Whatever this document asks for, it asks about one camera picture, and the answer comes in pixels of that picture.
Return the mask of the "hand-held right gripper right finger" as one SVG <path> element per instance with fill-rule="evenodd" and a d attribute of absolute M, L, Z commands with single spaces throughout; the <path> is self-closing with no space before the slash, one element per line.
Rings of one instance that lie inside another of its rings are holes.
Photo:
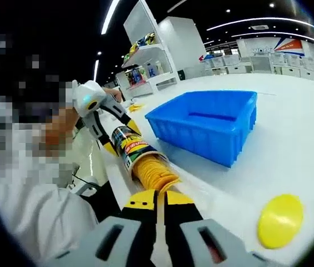
<path fill-rule="evenodd" d="M 274 266 L 247 252 L 241 239 L 212 219 L 204 219 L 194 201 L 165 193 L 166 243 L 173 266 Z"/>

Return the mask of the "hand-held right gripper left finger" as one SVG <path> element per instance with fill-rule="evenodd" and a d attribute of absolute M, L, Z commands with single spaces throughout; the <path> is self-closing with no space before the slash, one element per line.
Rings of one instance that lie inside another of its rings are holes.
<path fill-rule="evenodd" d="M 79 242 L 79 247 L 45 266 L 154 266 L 158 192 L 130 197 L 117 216 L 109 216 Z"/>

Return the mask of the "person's left hand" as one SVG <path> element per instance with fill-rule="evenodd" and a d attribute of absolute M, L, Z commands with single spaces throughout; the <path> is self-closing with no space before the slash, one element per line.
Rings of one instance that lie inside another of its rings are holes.
<path fill-rule="evenodd" d="M 120 90 L 114 89 L 114 88 L 106 88 L 103 87 L 102 88 L 104 90 L 105 93 L 112 95 L 117 102 L 121 102 L 122 101 L 122 94 Z"/>

